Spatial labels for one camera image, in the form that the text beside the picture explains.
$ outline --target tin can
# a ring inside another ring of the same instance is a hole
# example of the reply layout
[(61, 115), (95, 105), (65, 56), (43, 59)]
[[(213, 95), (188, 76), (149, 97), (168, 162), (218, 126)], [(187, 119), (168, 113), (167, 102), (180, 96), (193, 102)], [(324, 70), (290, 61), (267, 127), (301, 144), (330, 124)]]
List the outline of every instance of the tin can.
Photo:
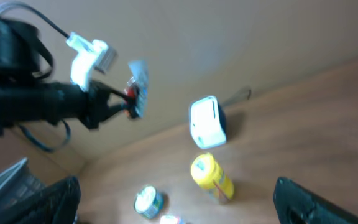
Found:
[(211, 153), (199, 155), (191, 165), (191, 176), (211, 198), (226, 203), (233, 198), (233, 182), (223, 172)]
[(153, 186), (146, 185), (137, 195), (134, 209), (146, 218), (154, 218), (163, 206), (162, 194)]

